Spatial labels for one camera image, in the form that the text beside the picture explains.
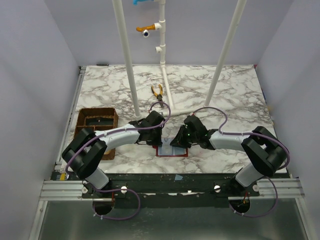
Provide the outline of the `red leather card holder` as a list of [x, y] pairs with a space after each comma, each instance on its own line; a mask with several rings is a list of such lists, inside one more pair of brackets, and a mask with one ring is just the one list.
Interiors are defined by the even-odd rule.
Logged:
[[186, 148], [170, 145], [173, 139], [173, 137], [162, 138], [162, 146], [153, 146], [155, 155], [157, 157], [187, 157], [188, 150]]

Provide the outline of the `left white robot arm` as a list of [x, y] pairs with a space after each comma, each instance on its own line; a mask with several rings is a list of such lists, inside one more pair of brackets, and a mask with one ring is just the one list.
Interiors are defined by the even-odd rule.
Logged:
[[98, 190], [105, 190], [110, 179], [99, 168], [105, 152], [139, 142], [160, 146], [164, 123], [165, 118], [153, 110], [147, 117], [115, 129], [93, 131], [83, 128], [61, 154], [66, 162], [65, 171], [71, 169], [80, 180], [85, 180]]

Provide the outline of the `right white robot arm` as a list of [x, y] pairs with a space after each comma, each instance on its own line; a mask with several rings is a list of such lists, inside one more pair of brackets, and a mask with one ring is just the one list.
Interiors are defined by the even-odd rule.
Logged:
[[207, 129], [195, 115], [184, 120], [170, 145], [183, 149], [198, 145], [207, 150], [226, 149], [246, 153], [250, 163], [230, 181], [232, 187], [239, 189], [245, 189], [263, 177], [272, 177], [290, 158], [288, 149], [263, 126], [251, 132], [227, 133], [220, 129]]

